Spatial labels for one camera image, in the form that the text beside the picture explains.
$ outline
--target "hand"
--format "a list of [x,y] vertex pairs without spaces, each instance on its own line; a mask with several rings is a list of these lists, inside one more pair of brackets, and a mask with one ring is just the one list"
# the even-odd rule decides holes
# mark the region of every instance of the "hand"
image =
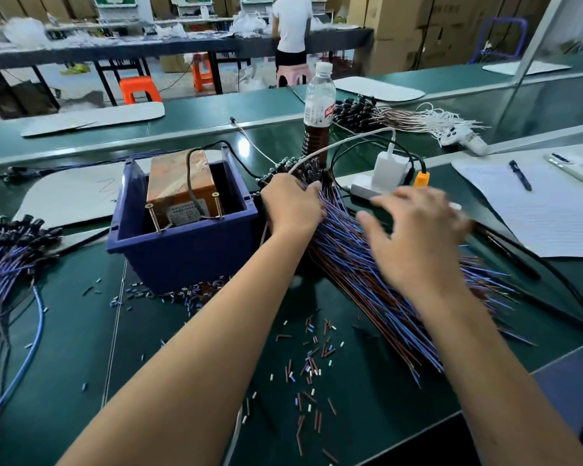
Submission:
[[393,235],[368,212],[359,212],[373,258],[382,276],[414,305],[431,304],[466,289],[458,263],[458,245],[471,221],[450,208],[447,196],[435,188],[400,187],[372,199],[393,216]]
[[279,232],[300,232],[313,236],[323,219],[323,202],[319,200],[322,186],[311,183],[306,190],[296,178],[278,173],[264,188],[261,196],[270,218],[272,235]]

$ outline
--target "plastic bottle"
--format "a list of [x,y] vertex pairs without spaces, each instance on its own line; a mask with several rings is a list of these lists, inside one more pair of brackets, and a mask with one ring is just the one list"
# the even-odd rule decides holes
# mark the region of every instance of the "plastic bottle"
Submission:
[[[318,62],[315,67],[315,77],[306,89],[303,155],[309,155],[328,146],[337,96],[337,89],[331,78],[332,73],[333,64]],[[327,156],[327,151],[319,156],[322,167],[326,166]]]

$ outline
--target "orange plug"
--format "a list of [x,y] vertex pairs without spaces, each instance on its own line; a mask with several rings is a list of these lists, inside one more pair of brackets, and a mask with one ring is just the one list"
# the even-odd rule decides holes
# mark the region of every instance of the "orange plug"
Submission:
[[415,178],[414,187],[415,188],[423,188],[429,184],[429,172],[419,172],[417,173],[417,177]]

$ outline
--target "blue plastic bin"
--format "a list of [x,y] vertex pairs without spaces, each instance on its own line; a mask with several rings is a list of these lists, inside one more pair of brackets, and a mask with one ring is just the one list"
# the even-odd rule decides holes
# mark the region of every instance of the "blue plastic bin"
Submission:
[[138,164],[125,164],[106,250],[122,253],[140,280],[156,294],[235,274],[253,253],[258,212],[233,160],[225,154],[210,163],[226,214],[173,227],[161,234],[150,226],[146,176]]

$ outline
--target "smartphone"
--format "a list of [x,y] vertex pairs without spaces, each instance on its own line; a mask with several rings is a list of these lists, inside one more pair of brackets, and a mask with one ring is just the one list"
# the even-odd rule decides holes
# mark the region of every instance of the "smartphone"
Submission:
[[583,156],[578,153],[547,153],[544,159],[583,183]]

